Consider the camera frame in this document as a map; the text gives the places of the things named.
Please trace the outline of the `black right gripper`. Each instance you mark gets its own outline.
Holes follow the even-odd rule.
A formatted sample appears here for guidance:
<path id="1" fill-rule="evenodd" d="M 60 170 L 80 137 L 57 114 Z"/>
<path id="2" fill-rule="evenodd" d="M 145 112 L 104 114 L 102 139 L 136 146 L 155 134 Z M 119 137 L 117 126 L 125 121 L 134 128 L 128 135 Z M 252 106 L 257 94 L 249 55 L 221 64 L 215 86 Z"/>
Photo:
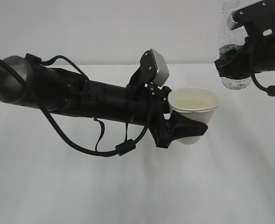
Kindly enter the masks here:
<path id="1" fill-rule="evenodd" d="M 275 71 L 275 21 L 249 21 L 244 45 L 226 44 L 214 61 L 220 77 L 246 79 L 252 73 Z"/>

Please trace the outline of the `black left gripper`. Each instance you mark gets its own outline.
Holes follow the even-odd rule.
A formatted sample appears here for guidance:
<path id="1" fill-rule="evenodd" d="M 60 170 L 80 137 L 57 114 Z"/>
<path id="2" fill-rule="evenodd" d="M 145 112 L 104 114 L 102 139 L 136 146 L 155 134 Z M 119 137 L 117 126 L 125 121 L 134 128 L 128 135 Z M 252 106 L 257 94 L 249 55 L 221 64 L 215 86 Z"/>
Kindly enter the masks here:
<path id="1" fill-rule="evenodd" d="M 146 123 L 141 131 L 143 137 L 147 130 L 150 131 L 155 146 L 168 148 L 171 141 L 179 141 L 185 145 L 192 145 L 208 130 L 207 121 L 202 113 L 179 113 L 173 111 L 169 121 L 164 114 L 170 113 L 167 100 L 172 89 L 163 86 L 145 86 L 147 97 Z"/>

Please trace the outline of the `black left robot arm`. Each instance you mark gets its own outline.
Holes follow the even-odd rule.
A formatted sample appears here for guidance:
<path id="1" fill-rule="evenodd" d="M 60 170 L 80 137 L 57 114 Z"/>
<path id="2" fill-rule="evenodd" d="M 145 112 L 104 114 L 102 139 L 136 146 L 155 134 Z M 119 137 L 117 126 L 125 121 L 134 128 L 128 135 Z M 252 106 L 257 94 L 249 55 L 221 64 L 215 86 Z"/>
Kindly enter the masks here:
<path id="1" fill-rule="evenodd" d="M 143 54 L 125 87 L 92 81 L 79 68 L 73 72 L 54 68 L 55 61 L 32 54 L 0 59 L 0 101 L 40 109 L 64 140 L 53 114 L 139 125 L 143 128 L 140 137 L 150 131 L 160 148 L 184 137 L 202 136 L 208 128 L 170 110 L 171 89 L 165 86 L 169 71 L 153 49 Z"/>

